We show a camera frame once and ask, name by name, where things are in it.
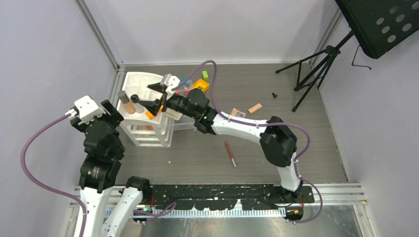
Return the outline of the white plastic drawer organizer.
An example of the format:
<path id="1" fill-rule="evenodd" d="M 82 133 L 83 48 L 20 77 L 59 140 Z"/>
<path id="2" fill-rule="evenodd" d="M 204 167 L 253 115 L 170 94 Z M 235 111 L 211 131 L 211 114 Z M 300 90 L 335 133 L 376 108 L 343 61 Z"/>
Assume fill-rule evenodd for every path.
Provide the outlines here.
<path id="1" fill-rule="evenodd" d="M 158 83 L 163 76 L 145 73 L 128 72 L 122 90 L 131 96 L 136 94 L 140 100 L 153 101 L 160 98 L 161 93 L 149 89 L 149 84 Z M 127 105 L 118 101 L 117 110 L 124 117 L 121 128 L 137 147 L 169 147 L 173 135 L 174 120 L 162 112 L 153 116 L 143 106 L 134 103 L 135 112 L 129 113 Z"/>

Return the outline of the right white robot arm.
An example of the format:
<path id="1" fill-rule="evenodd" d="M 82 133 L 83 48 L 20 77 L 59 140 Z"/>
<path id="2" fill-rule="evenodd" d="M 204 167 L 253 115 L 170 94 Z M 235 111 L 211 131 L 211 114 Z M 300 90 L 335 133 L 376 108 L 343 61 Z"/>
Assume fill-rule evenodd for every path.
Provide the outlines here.
<path id="1" fill-rule="evenodd" d="M 143 106 L 153 115 L 167 109 L 174 110 L 194 120 L 194 126 L 203 134 L 229 135 L 258 143 L 265 158 L 276 166 L 281 180 L 284 200 L 296 202 L 302 195 L 303 182 L 296 172 L 295 155 L 297 137 L 279 117 L 270 120 L 254 120 L 230 117 L 212 108 L 209 99 L 200 89 L 192 89 L 186 97 L 173 94 L 160 83 L 150 84 L 149 89 L 162 93 L 154 101 L 141 100 L 131 95 L 133 103 Z"/>

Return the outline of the foundation tube grey cap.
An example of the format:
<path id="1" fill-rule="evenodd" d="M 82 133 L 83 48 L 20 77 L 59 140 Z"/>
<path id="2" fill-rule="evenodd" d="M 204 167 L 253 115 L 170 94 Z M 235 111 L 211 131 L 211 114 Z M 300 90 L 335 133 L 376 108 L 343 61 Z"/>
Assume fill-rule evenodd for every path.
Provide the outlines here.
<path id="1" fill-rule="evenodd" d="M 120 90 L 118 92 L 118 98 L 120 99 L 128 114 L 132 115 L 136 113 L 136 109 L 133 103 L 131 102 L 130 98 L 124 90 Z"/>

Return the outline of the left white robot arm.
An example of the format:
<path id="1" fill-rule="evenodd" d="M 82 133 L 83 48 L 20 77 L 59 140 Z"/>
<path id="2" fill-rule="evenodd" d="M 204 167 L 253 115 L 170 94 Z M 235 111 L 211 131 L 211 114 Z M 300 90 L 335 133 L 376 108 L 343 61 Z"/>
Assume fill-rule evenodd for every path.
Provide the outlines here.
<path id="1" fill-rule="evenodd" d="M 85 135 L 87 154 L 80 168 L 80 199 L 76 230 L 84 237 L 118 237 L 139 204 L 152 197 L 150 181 L 130 177 L 122 196 L 108 218 L 105 211 L 112 194 L 125 147 L 117 127 L 123 116 L 104 100 L 98 105 L 86 95 L 74 102 L 71 125 Z"/>

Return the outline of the red makeup pencil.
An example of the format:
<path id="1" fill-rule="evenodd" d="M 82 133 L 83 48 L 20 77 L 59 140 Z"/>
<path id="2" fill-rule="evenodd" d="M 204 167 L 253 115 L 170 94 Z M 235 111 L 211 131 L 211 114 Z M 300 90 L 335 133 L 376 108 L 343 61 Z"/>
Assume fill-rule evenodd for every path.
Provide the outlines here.
<path id="1" fill-rule="evenodd" d="M 233 164 L 233 167 L 237 167 L 237 164 L 236 164 L 236 162 L 235 162 L 235 159 L 234 159 L 234 156 L 233 156 L 232 150 L 231 150 L 231 148 L 230 148 L 230 146 L 229 146 L 229 143 L 228 143 L 227 141 L 225 141 L 225 142 L 224 142 L 224 144 L 225 144 L 226 150 L 227 150 L 227 152 L 228 152 L 229 158 L 230 158 L 230 160 L 231 160 L 231 162 L 232 162 L 232 164 Z"/>

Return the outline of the clear plastic drawer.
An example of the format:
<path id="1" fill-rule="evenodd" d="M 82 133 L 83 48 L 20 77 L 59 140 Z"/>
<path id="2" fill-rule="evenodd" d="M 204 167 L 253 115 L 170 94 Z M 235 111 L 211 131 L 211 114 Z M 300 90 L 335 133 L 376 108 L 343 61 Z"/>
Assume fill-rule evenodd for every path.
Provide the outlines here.
<path id="1" fill-rule="evenodd" d="M 175 93 L 180 96 L 187 97 L 187 95 L 192 89 L 193 89 L 192 86 L 190 88 L 186 88 L 182 86 L 179 89 L 177 89 Z M 197 130 L 196 127 L 194 126 L 194 120 L 186 115 L 182 115 L 179 121 L 174 120 L 173 129 L 174 130 L 192 129 L 193 131 Z"/>

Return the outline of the orange cream tube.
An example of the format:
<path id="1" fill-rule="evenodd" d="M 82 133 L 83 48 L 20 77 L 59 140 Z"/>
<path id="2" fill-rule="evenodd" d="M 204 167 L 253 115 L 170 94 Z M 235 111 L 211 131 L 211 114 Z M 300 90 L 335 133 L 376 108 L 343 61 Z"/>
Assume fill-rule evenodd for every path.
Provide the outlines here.
<path id="1" fill-rule="evenodd" d="M 163 105 L 161 105 L 161 106 L 160 106 L 160 108 L 159 108 L 159 111 L 157 112 L 157 115 L 161 113 L 161 111 L 163 110 L 163 108 L 164 108 L 164 106 L 163 106 Z M 147 111 L 147 112 L 145 113 L 145 115 L 146 115 L 146 117 L 147 117 L 148 119 L 154 119 L 154 118 L 156 117 L 156 116 L 155 116 L 155 115 L 153 115 L 150 111 Z"/>

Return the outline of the eyeshadow palette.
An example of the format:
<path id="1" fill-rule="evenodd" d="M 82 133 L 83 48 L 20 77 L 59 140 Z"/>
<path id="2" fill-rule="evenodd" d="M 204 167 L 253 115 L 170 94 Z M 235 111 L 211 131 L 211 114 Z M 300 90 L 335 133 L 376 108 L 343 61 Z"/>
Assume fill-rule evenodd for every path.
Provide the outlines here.
<path id="1" fill-rule="evenodd" d="M 246 113 L 239 111 L 236 108 L 233 108 L 230 112 L 230 115 L 238 118 L 244 118 L 246 116 Z"/>

